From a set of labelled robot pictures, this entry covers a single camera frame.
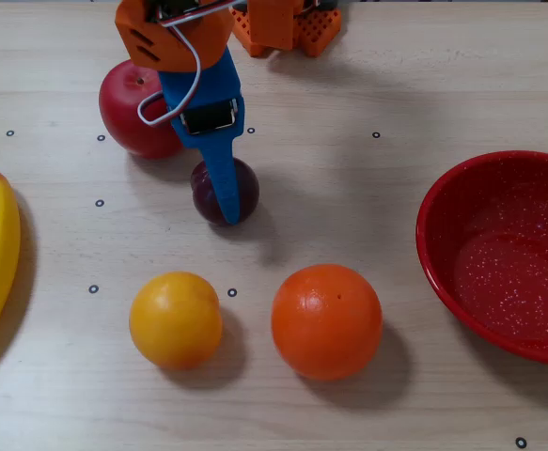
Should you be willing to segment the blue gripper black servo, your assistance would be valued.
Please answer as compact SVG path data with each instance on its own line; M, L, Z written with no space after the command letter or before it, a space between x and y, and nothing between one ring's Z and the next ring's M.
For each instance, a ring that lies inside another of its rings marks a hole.
M186 148L200 148L220 210L230 225L240 219L240 195L232 141L243 134L244 99L230 51L199 76L193 72L159 73L167 108L182 104L193 83L193 97L171 126Z

